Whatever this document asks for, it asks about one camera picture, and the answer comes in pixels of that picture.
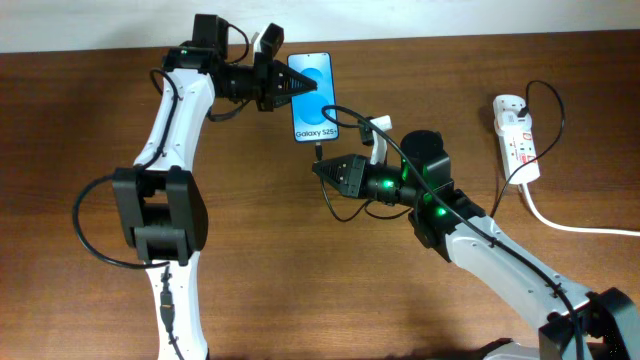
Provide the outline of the blue Galaxy smartphone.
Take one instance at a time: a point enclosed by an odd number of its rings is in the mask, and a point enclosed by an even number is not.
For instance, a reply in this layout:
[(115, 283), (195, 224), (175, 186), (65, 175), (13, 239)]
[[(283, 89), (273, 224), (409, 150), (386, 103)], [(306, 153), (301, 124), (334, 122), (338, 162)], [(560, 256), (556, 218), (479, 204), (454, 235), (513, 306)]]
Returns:
[(339, 137), (338, 126), (322, 114), (324, 106), (336, 104), (330, 54), (291, 54), (288, 65), (317, 85), (316, 90), (292, 99), (294, 140), (300, 143), (336, 140)]

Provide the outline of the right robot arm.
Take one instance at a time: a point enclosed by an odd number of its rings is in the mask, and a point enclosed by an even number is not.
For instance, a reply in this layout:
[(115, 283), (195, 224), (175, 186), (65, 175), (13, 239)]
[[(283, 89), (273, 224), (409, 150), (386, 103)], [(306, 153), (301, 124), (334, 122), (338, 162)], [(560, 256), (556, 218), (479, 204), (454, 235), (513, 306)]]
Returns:
[(400, 166), (349, 154), (313, 172), (343, 196), (410, 208), (416, 238), (485, 283), (538, 333), (526, 347), (496, 340), (475, 359), (636, 359), (639, 311), (617, 288), (594, 292), (553, 270), (510, 239), (457, 189), (439, 133), (419, 130), (395, 145)]

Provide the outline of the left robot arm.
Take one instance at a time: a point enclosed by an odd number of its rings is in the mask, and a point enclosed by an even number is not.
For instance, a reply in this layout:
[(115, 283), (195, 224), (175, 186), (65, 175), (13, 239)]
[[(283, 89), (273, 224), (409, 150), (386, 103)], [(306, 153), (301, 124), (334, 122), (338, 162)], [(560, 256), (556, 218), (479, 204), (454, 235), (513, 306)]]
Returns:
[(138, 258), (133, 267), (151, 283), (161, 359), (209, 356), (197, 288), (209, 217), (192, 171), (204, 121), (234, 116), (212, 114), (214, 102), (254, 102), (271, 112), (317, 87), (276, 60), (284, 42), (280, 26), (259, 33), (250, 65), (228, 61), (230, 27), (217, 15), (198, 14), (191, 39), (168, 50), (156, 70), (163, 84), (149, 138), (133, 166), (116, 169), (112, 178), (124, 237)]

